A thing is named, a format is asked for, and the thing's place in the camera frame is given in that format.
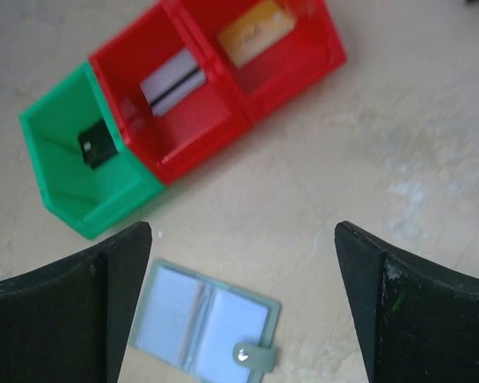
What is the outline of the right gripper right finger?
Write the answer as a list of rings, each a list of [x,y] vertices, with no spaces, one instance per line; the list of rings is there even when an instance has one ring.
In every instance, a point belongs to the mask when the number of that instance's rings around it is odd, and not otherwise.
[[[347,221],[335,249],[370,382],[479,382],[479,278]]]

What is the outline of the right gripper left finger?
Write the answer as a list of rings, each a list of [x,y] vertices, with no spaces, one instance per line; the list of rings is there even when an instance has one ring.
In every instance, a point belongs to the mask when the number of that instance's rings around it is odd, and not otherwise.
[[[0,281],[0,382],[116,382],[151,246],[138,222]]]

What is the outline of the green card holder wallet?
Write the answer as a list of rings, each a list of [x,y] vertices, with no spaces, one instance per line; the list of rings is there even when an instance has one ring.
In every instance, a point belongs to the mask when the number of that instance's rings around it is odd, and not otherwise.
[[[201,382],[260,382],[277,363],[280,308],[272,298],[155,259],[129,344]]]

